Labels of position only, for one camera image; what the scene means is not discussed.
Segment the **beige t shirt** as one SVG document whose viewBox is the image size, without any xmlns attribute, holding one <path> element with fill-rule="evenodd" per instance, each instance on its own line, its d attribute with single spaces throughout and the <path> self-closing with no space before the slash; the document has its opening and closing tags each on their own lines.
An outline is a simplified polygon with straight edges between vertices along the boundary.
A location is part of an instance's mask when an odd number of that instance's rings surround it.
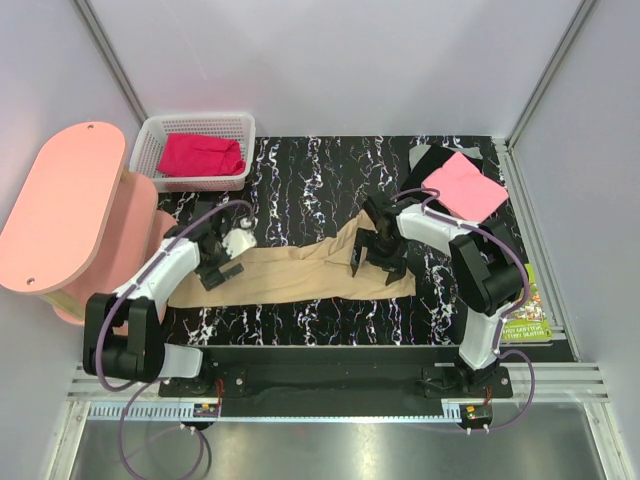
<svg viewBox="0 0 640 480">
<path fill-rule="evenodd" d="M 386 283 L 387 273 L 363 262 L 353 273 L 351 252 L 359 228 L 371 230 L 365 212 L 349 220 L 334 237 L 302 247 L 251 248 L 223 267 L 240 265 L 243 271 L 206 290 L 195 273 L 171 294 L 168 305 L 187 309 L 254 304 L 284 304 L 339 297 L 348 300 L 385 300 L 416 294 L 415 276 Z"/>
</svg>

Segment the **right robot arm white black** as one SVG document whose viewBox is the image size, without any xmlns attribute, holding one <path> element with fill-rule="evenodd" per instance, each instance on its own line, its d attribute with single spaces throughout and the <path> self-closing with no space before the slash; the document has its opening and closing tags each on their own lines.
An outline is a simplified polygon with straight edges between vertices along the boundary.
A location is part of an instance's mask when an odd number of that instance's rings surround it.
<svg viewBox="0 0 640 480">
<path fill-rule="evenodd" d="M 507 317 L 527 299 L 530 286 L 509 232 L 496 219 L 460 220 L 414 198 L 376 194 L 364 201 L 363 210 L 373 228 L 356 232 L 353 273 L 368 263 L 387 273 L 387 286 L 401 280 L 408 269 L 410 241 L 450 258 L 458 295 L 467 307 L 454 384 L 463 395 L 480 394 L 490 383 L 489 371 L 499 365 L 499 340 Z"/>
</svg>

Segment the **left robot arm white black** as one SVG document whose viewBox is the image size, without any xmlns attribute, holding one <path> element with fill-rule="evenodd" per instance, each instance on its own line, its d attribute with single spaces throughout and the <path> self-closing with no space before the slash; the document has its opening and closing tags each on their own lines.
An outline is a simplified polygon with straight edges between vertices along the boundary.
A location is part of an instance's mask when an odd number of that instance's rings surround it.
<svg viewBox="0 0 640 480">
<path fill-rule="evenodd" d="M 211 291 L 243 271 L 232 262 L 256 246 L 254 208 L 245 200 L 216 206 L 187 226 L 170 228 L 158 250 L 126 283 L 86 304 L 82 363 L 110 392 L 181 378 L 196 396 L 215 386 L 216 372 L 193 347 L 164 340 L 160 314 L 190 274 Z"/>
</svg>

